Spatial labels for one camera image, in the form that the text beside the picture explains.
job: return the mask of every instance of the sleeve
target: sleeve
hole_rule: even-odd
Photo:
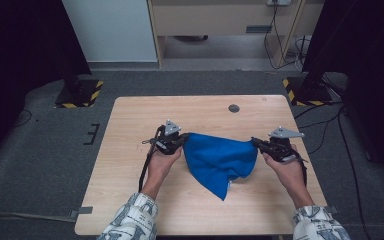
[[[158,206],[152,198],[135,193],[116,213],[113,221],[97,240],[154,240],[157,236],[155,219]]]
[[[347,231],[324,207],[313,205],[299,208],[295,211],[294,221],[294,240],[351,239]]]

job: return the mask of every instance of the yellow black hazard tape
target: yellow black hazard tape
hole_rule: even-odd
[[[288,79],[283,79],[283,86],[288,93],[289,101],[291,101],[292,106],[320,106],[332,104],[332,101],[298,101]]]
[[[97,81],[95,89],[93,90],[93,93],[90,97],[90,100],[83,103],[72,103],[72,102],[64,102],[64,103],[55,103],[56,108],[77,108],[77,107],[91,107],[95,101],[96,98],[98,98],[99,92],[101,91],[102,84],[104,84],[104,81]]]

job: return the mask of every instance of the blue towel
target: blue towel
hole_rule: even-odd
[[[251,141],[189,133],[183,146],[192,175],[221,200],[226,198],[229,180],[251,174],[258,150]]]

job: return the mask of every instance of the wooden table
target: wooden table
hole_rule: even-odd
[[[230,112],[231,104],[240,111]],[[278,126],[297,131],[288,102],[280,95],[120,97],[82,204],[93,211],[79,215],[77,234],[100,234],[137,191],[150,147],[142,141],[152,138],[167,119],[181,126],[181,133],[241,141],[252,136],[267,140]],[[301,139],[291,143],[309,160]],[[308,190],[317,204],[326,205],[311,163],[306,166]],[[277,235],[292,234],[294,227],[293,202],[261,154],[251,175],[231,185],[225,201],[195,180],[182,154],[160,189],[157,204],[159,235]]]

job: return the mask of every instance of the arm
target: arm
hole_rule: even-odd
[[[298,160],[280,163],[268,154],[263,157],[277,174],[297,209],[294,214],[294,239],[351,239],[347,231],[324,207],[315,205],[308,192]]]
[[[148,166],[148,178],[140,193],[134,193],[116,213],[113,221],[98,236],[97,240],[155,239],[155,219],[158,206],[155,203],[158,191],[170,172],[173,163],[180,157],[180,147],[173,155],[156,151]]]

